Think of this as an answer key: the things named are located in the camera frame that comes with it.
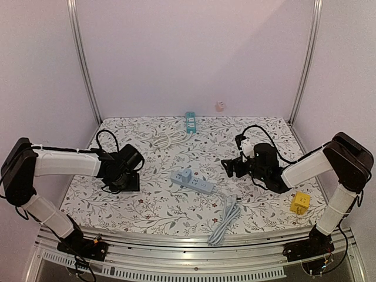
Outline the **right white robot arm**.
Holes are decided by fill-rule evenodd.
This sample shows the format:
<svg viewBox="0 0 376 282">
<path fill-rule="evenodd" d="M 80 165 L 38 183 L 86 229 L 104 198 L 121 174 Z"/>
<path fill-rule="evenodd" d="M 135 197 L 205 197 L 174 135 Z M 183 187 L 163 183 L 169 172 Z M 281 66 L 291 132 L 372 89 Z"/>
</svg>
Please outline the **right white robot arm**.
<svg viewBox="0 0 376 282">
<path fill-rule="evenodd" d="M 316 256 L 327 245 L 326 238 L 351 211 L 356 198 L 370 181 L 374 157 L 369 150 L 343 132 L 337 133 L 329 142 L 281 167 L 282 157 L 273 144 L 252 145 L 243 135 L 236 137 L 240 156 L 221 161 L 228 177 L 241 178 L 250 175 L 262 182 L 265 190 L 278 194 L 333 171 L 338 186 L 321 219 L 315 225 L 319 232 L 307 239 L 304 251 Z"/>
</svg>

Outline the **light blue plug adapter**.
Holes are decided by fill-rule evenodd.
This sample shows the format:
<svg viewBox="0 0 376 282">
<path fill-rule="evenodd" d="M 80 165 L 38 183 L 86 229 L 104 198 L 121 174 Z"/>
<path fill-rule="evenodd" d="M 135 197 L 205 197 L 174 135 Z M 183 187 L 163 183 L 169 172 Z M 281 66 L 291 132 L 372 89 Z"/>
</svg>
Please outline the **light blue plug adapter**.
<svg viewBox="0 0 376 282">
<path fill-rule="evenodd" d="M 181 180 L 183 183 L 188 183 L 192 178 L 192 170 L 191 169 L 184 169 L 181 172 Z"/>
</svg>

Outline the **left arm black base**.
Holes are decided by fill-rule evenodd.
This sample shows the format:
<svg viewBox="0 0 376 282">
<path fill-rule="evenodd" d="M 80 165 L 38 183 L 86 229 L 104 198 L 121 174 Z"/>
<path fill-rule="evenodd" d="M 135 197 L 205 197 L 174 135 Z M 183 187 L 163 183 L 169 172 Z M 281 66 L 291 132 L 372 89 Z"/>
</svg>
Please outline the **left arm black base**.
<svg viewBox="0 0 376 282">
<path fill-rule="evenodd" d="M 68 237 L 59 240 L 58 251 L 96 261 L 105 260 L 109 247 L 102 240 L 102 234 L 97 234 L 94 239 L 86 239 L 80 230 L 74 230 Z"/>
</svg>

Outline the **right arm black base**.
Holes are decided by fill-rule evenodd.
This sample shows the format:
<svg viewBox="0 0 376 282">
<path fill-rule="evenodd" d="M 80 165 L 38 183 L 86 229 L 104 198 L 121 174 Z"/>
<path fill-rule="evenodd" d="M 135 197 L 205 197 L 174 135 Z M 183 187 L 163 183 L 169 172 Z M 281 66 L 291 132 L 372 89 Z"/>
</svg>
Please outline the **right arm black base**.
<svg viewBox="0 0 376 282">
<path fill-rule="evenodd" d="M 334 245 L 331 235 L 322 234 L 314 226 L 307 239 L 285 244 L 283 256 L 287 257 L 288 262 L 321 256 L 320 259 L 303 263 L 303 270 L 311 276 L 316 276 L 323 274 L 328 264 L 328 259 L 323 255 L 331 254 L 332 251 Z"/>
</svg>

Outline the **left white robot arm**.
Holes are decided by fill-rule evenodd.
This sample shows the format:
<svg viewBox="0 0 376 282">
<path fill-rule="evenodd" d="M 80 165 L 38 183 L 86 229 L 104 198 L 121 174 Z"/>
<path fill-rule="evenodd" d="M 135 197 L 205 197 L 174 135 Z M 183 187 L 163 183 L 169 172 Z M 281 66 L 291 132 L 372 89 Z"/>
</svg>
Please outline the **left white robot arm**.
<svg viewBox="0 0 376 282">
<path fill-rule="evenodd" d="M 51 229 L 75 255 L 87 250 L 80 227 L 54 204 L 37 194 L 34 179 L 49 175 L 79 175 L 100 179 L 110 193 L 137 192 L 145 159 L 132 145 L 115 152 L 46 147 L 20 138 L 1 167 L 4 198 Z"/>
</svg>

